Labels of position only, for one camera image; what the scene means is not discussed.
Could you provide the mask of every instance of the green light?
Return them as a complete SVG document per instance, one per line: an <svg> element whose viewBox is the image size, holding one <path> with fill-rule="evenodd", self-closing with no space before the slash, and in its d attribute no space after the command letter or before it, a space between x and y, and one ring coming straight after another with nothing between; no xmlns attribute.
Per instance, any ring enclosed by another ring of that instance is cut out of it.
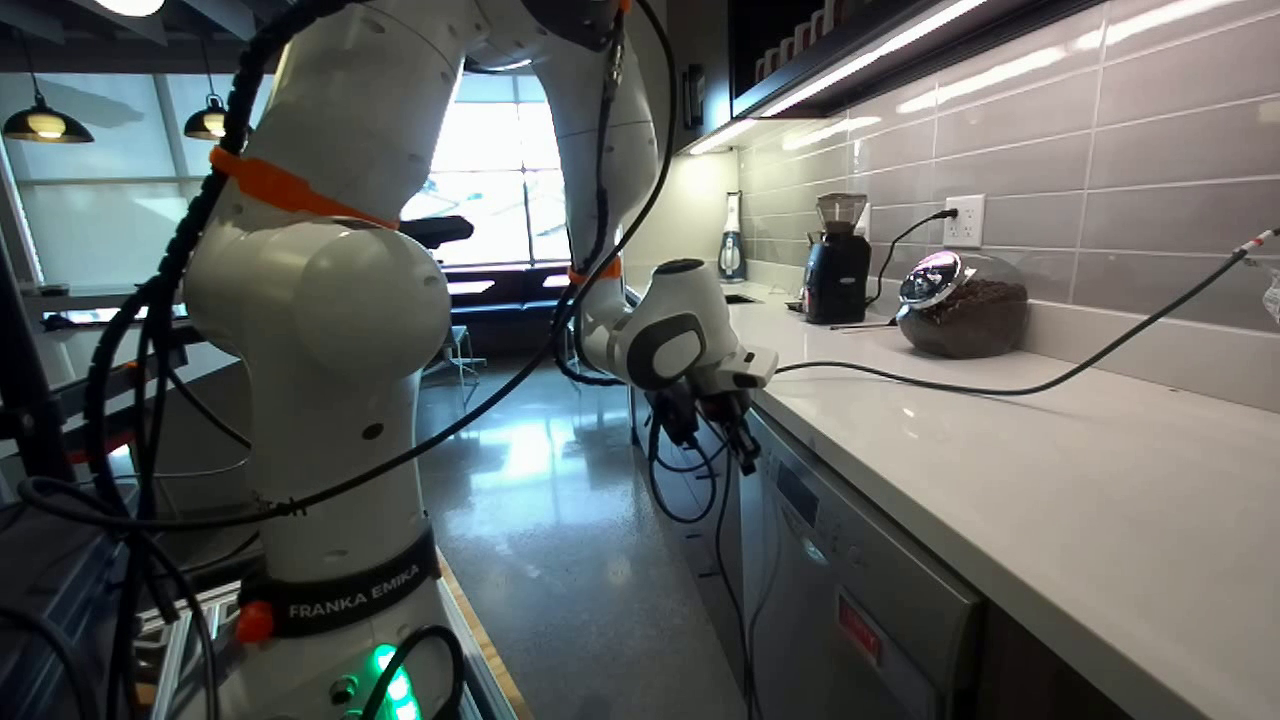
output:
<svg viewBox="0 0 1280 720"><path fill-rule="evenodd" d="M365 709L372 686L379 680L379 672L393 666L396 644L372 644L362 666L358 666L358 680L362 680L362 705ZM431 714L419 709L411 680L405 672L405 666L393 672L390 697L375 709L375 720L429 720Z"/></svg>
<svg viewBox="0 0 1280 720"><path fill-rule="evenodd" d="M405 697L411 697L405 672L396 672L396 680L390 686L390 702L399 705Z"/></svg>

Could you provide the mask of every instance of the white robotic arm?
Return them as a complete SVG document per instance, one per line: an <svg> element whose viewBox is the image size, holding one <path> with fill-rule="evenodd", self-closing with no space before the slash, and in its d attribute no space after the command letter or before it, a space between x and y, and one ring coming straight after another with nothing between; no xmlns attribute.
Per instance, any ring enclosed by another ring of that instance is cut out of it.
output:
<svg viewBox="0 0 1280 720"><path fill-rule="evenodd" d="M463 65L531 65L554 99L569 180L576 277L597 273L655 185L652 74L637 44L604 65L610 0L365 0L290 44L275 95L241 156L188 268L197 329L243 355L253 482L290 505L416 443L416 367L449 329L437 262L399 235L426 185ZM622 74L600 133L604 74ZM683 383L742 427L742 389L774 378L743 351L708 268L664 263L634 311L604 273L579 302L590 361L642 389ZM266 525L266 561L241 596L243 653L230 687L247 718L343 718L370 687L370 655L419 623L445 623L419 472ZM449 655L411 666L419 697L449 691Z"/></svg>

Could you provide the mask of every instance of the gray tile wall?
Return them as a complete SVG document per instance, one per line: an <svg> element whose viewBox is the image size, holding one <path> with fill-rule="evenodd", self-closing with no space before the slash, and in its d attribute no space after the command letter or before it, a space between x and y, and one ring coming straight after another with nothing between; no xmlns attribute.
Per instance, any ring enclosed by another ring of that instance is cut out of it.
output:
<svg viewBox="0 0 1280 720"><path fill-rule="evenodd" d="M985 191L985 247L1032 297L1151 311L1280 226L1277 40L1277 0L1108 0L837 121L779 121L742 149L748 247L799 263L824 191L872 198L878 254L943 198ZM1012 61L1041 70L974 89ZM908 114L924 94L953 95ZM799 149L852 115L881 124ZM939 228L914 235L894 273L933 243ZM1181 316L1277 332L1265 284L1237 268Z"/></svg>

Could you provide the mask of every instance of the cabinet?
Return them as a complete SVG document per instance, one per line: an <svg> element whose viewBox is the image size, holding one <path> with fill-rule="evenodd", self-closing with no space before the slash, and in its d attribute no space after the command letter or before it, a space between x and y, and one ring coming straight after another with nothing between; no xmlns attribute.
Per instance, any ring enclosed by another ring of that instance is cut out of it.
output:
<svg viewBox="0 0 1280 720"><path fill-rule="evenodd" d="M675 56L675 143L717 133L733 115L730 0L668 7Z"/></svg>
<svg viewBox="0 0 1280 720"><path fill-rule="evenodd" d="M861 74L793 105L783 115L830 115L965 56L1007 44L1099 0L742 0L730 12L733 115L753 115L894 32L947 15L881 52Z"/></svg>
<svg viewBox="0 0 1280 720"><path fill-rule="evenodd" d="M763 455L737 515L763 718L1123 718L779 425L753 433Z"/></svg>

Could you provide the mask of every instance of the kitchen counter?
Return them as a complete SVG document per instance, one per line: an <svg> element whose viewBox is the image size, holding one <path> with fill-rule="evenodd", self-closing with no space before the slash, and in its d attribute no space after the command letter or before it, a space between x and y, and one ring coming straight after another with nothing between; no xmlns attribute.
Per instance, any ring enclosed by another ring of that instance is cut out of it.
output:
<svg viewBox="0 0 1280 720"><path fill-rule="evenodd" d="M894 329L814 329L778 304L733 323L779 366L995 389L1069 367L927 361ZM1023 402L783 373L757 409L1134 718L1277 718L1280 415L1108 373Z"/></svg>

